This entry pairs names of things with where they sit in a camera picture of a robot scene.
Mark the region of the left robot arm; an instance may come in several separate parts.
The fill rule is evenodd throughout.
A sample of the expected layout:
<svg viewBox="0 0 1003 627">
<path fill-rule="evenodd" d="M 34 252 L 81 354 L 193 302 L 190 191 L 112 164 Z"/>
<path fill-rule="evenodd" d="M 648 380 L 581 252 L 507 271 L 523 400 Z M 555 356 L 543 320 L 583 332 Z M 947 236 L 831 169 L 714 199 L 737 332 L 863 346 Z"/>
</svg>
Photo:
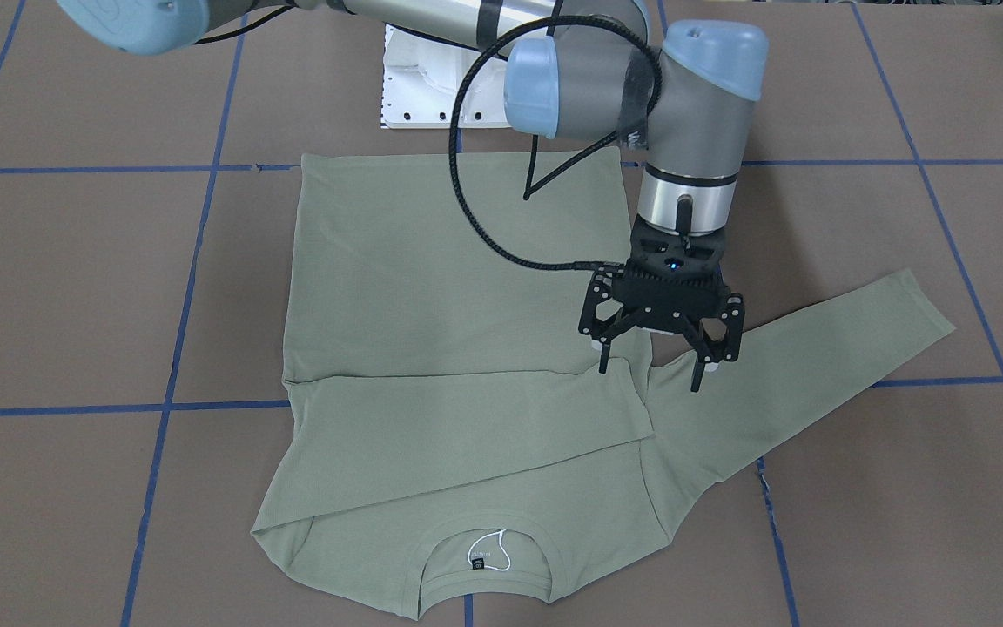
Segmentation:
<svg viewBox="0 0 1003 627">
<path fill-rule="evenodd" d="M 763 91 L 769 41 L 751 24 L 682 20 L 649 43 L 641 1 L 332 1 L 411 36 L 476 51 L 448 124 L 448 169 L 463 217 L 494 253 L 538 271 L 589 271 L 580 333 L 601 350 L 632 329 L 684 337 L 696 355 L 691 389 L 720 362 L 739 358 L 744 301 L 720 261 L 737 176 Z M 506 65 L 509 126 L 588 146 L 535 179 L 529 198 L 570 167 L 616 144 L 645 151 L 628 260 L 547 263 L 519 257 L 487 234 L 461 185 L 461 111 L 491 59 Z"/>
</svg>

